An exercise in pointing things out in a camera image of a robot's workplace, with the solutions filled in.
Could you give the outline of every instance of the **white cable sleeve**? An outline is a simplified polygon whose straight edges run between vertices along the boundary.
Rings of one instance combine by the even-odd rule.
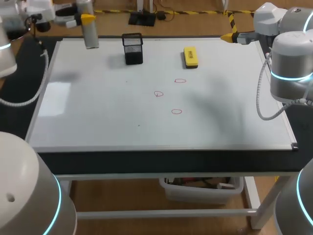
[[[40,87],[38,88],[38,91],[34,95],[34,97],[32,97],[30,100],[22,102],[22,103],[12,103],[12,102],[8,102],[8,101],[5,101],[5,100],[0,98],[1,104],[5,105],[5,106],[10,106],[10,107],[22,107],[22,106],[29,105],[30,103],[34,102],[38,98],[39,94],[41,93],[41,91],[44,88],[45,80],[47,78],[48,66],[49,66],[49,56],[48,56],[47,50],[44,50],[44,52],[41,56],[45,57],[45,71],[44,71],[44,75],[43,75],[43,79],[41,81]]]
[[[259,117],[264,120],[264,121],[268,121],[268,120],[273,120],[274,118],[278,117],[283,111],[285,111],[286,109],[288,109],[291,105],[293,104],[307,104],[307,105],[310,105],[310,106],[313,106],[313,101],[310,101],[310,100],[306,100],[305,98],[302,98],[302,99],[295,99],[287,104],[285,104],[276,114],[274,114],[273,116],[271,117],[264,117],[262,116],[261,114],[261,111],[260,111],[260,90],[261,90],[261,84],[262,84],[262,77],[263,77],[263,72],[268,64],[268,61],[270,59],[272,55],[272,52],[270,52],[268,54],[268,56],[266,57],[264,63],[263,63],[263,66],[261,68],[261,72],[260,72],[260,76],[259,76],[259,81],[258,81],[258,88],[257,88],[257,92],[256,92],[256,110],[258,112],[258,115]]]
[[[311,79],[310,82],[308,83],[307,88],[305,89],[305,92],[303,94],[303,99],[306,99],[308,97],[312,84],[313,84],[313,79]]]

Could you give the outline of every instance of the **plastic storage bin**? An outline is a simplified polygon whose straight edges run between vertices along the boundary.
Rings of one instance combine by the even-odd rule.
[[[182,202],[198,202],[209,204],[226,204],[235,195],[240,194],[244,189],[243,177],[231,177],[230,184],[235,189],[212,189],[193,188],[165,183],[164,178],[159,179],[160,185],[165,189],[166,198]]]

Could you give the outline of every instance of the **red circle drawing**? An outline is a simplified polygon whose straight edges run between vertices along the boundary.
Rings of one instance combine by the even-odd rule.
[[[172,110],[172,114],[181,114],[182,113],[182,110],[180,109],[173,109]]]
[[[155,91],[155,96],[159,97],[159,96],[163,96],[163,92],[159,92],[159,91]]]
[[[185,79],[175,79],[176,83],[185,83],[187,80]]]

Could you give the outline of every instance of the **floor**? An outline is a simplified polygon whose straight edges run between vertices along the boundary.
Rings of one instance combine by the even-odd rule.
[[[163,10],[155,0],[158,10]],[[255,10],[265,0],[229,0],[230,10]],[[278,7],[313,7],[312,0],[272,0]],[[162,4],[174,10],[222,10],[219,0],[162,0]],[[97,10],[136,10],[135,0],[96,0]],[[156,21],[154,27],[128,25],[129,14],[96,14],[99,35],[121,35],[122,33],[141,32],[143,35],[223,35],[231,32],[227,16],[221,14],[175,15],[171,22]],[[239,32],[252,31],[253,20],[249,14],[235,14],[235,24]],[[81,29],[65,29],[52,26],[42,35],[81,35]],[[15,54],[22,43],[13,43]],[[263,200],[274,183],[274,177],[255,177],[260,199]],[[166,200],[158,180],[107,180],[74,182],[71,197],[76,209],[84,211],[101,210],[160,210],[160,209],[208,209],[212,206],[188,204]],[[246,206],[242,194],[233,198],[224,208],[243,208]],[[175,219],[122,219],[79,221],[77,235],[275,235],[271,219],[261,231],[252,231],[248,219],[234,218],[175,218]]]

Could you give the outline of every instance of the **hazard tape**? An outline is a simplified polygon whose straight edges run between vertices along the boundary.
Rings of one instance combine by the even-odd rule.
[[[228,13],[228,19],[229,19],[229,23],[231,26],[231,31],[233,33],[238,33],[237,27],[235,25],[235,21],[234,21],[234,14],[233,13]]]
[[[106,13],[106,14],[119,14],[119,13],[132,13],[135,12],[133,10],[95,10],[95,13]],[[175,15],[200,15],[200,14],[223,14],[228,15],[229,23],[231,26],[232,33],[237,34],[238,30],[234,21],[234,14],[236,13],[244,13],[250,14],[254,17],[254,11],[157,11],[158,13],[163,14],[175,14]]]
[[[96,13],[132,13],[132,10],[95,10]],[[200,14],[229,14],[229,13],[246,13],[254,15],[254,11],[157,11],[158,13],[164,14],[175,14],[175,15],[200,15]]]

